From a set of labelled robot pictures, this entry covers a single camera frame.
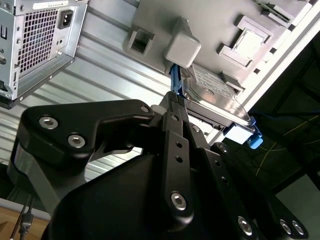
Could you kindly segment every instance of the metal panel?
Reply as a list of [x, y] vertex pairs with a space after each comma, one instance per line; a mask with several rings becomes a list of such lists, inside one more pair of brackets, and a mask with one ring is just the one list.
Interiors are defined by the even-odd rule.
[[[126, 57], [122, 45], [139, 2], [92, 0], [75, 62], [11, 110], [0, 109], [0, 163], [8, 164], [20, 117], [32, 106], [140, 99], [159, 104], [170, 79]], [[91, 180], [139, 155], [140, 149], [91, 162]]]

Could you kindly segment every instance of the mesh vent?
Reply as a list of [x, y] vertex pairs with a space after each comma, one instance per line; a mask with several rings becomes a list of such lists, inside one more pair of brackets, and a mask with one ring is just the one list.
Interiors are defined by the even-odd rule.
[[58, 11], [50, 9], [24, 16], [22, 49], [19, 50], [20, 73], [38, 67], [50, 57]]

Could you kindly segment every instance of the black cable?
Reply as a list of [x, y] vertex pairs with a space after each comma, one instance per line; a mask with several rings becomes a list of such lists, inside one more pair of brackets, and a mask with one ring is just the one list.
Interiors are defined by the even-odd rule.
[[15, 238], [15, 235], [17, 233], [19, 224], [20, 224], [21, 219], [22, 219], [22, 215], [25, 213], [26, 207], [27, 207], [28, 203], [30, 202], [30, 199], [31, 199], [31, 196], [29, 195], [27, 200], [25, 201], [25, 204], [23, 205], [23, 208], [22, 208], [22, 210], [21, 210], [21, 212], [19, 214], [19, 217], [18, 217], [18, 219], [17, 219], [17, 221], [16, 221], [16, 223], [14, 225], [13, 231], [12, 231], [11, 236], [10, 236], [10, 240], [11, 239], [13, 240]]
[[28, 208], [28, 211], [27, 211], [28, 214], [31, 213], [32, 207], [33, 207], [33, 205], [34, 205], [34, 201], [35, 201], [35, 198], [32, 197], [32, 198], [31, 198], [31, 201], [30, 201], [30, 203], [29, 203], [29, 206], [28, 206], [28, 207], [29, 207], [29, 208]]

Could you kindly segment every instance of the bolt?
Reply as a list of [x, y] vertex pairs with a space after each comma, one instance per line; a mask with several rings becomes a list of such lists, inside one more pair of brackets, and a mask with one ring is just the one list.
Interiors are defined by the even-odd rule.
[[171, 118], [172, 118], [173, 120], [175, 120], [175, 121], [178, 121], [178, 120], [179, 120], [179, 118], [178, 118], [176, 115], [174, 115], [174, 114], [171, 114]]
[[58, 121], [49, 116], [41, 117], [39, 119], [39, 124], [44, 129], [49, 129], [49, 130], [52, 130], [58, 127]]
[[141, 110], [144, 111], [145, 113], [149, 112], [149, 109], [145, 106], [141, 106]]
[[197, 133], [200, 132], [200, 128], [198, 128], [196, 125], [192, 126], [193, 130], [195, 130]]
[[292, 221], [292, 224], [295, 228], [295, 230], [300, 234], [300, 235], [304, 235], [305, 232], [304, 230], [299, 226], [299, 224], [296, 221]]
[[86, 144], [85, 139], [82, 136], [76, 134], [69, 136], [68, 142], [71, 147], [74, 147], [76, 149], [80, 149]]
[[176, 209], [178, 209], [180, 211], [186, 210], [187, 202], [181, 194], [179, 194], [177, 192], [172, 193], [171, 194], [171, 201]]
[[225, 146], [223, 146], [222, 144], [219, 144], [219, 148], [224, 152], [228, 152], [228, 150], [225, 148]]
[[242, 216], [238, 217], [238, 224], [241, 230], [248, 236], [252, 235], [252, 228], [250, 224], [247, 222], [246, 219], [244, 219]]
[[228, 184], [228, 180], [224, 176], [221, 177], [221, 180], [224, 184]]
[[291, 229], [290, 229], [290, 227], [286, 224], [286, 222], [285, 221], [283, 221], [283, 220], [280, 220], [280, 224], [281, 224], [281, 226], [283, 227], [283, 229], [286, 231], [286, 233], [287, 234], [289, 234], [289, 235], [291, 235]]

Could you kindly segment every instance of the sticker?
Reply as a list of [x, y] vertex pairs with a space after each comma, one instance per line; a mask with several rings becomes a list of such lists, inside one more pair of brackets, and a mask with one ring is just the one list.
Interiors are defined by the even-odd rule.
[[230, 92], [228, 86], [222, 81], [222, 79], [203, 68], [195, 65], [192, 67], [195, 73], [195, 81], [199, 85], [228, 99], [234, 99], [234, 95]]
[[34, 3], [32, 9], [39, 10], [39, 9], [49, 9], [49, 8], [57, 8], [67, 6], [69, 1], [48, 1], [48, 2], [38, 2]]

